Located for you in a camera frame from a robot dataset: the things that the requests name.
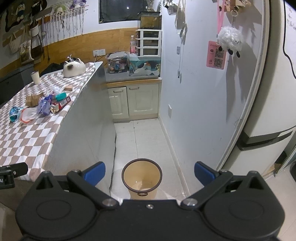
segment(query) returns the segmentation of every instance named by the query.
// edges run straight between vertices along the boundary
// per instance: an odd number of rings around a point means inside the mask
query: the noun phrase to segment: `qr code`
[[[219,51],[219,49],[216,49],[215,52],[215,58],[223,58],[224,57],[224,51]]]
[[[223,64],[223,60],[222,59],[215,58],[215,60],[214,60],[214,67],[216,67],[216,68],[222,68],[222,64]]]

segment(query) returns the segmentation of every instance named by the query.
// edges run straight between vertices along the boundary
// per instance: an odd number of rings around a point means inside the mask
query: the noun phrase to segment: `pink lanyard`
[[[223,0],[222,2],[222,10],[220,12],[220,6],[219,6],[219,0],[217,0],[217,5],[218,5],[218,9],[217,9],[217,36],[222,28],[223,25],[223,18],[224,18],[224,7],[225,7],[225,0]]]

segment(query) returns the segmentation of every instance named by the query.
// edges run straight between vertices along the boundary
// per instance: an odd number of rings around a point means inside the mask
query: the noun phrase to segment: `cabinet door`
[[[113,119],[128,118],[128,100],[126,96],[126,87],[109,88],[108,92]]]
[[[158,113],[158,84],[128,86],[128,110],[130,115]]]

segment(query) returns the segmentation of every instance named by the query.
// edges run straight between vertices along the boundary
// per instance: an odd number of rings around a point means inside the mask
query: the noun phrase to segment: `cat-shaped tissue box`
[[[64,63],[63,74],[65,78],[76,77],[86,72],[85,64],[78,58],[75,61]]]

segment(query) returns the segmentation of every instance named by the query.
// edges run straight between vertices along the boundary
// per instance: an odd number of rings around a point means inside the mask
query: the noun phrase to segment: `trash can handle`
[[[147,195],[148,195],[148,193],[138,193],[138,196],[140,196],[140,197],[145,197]]]

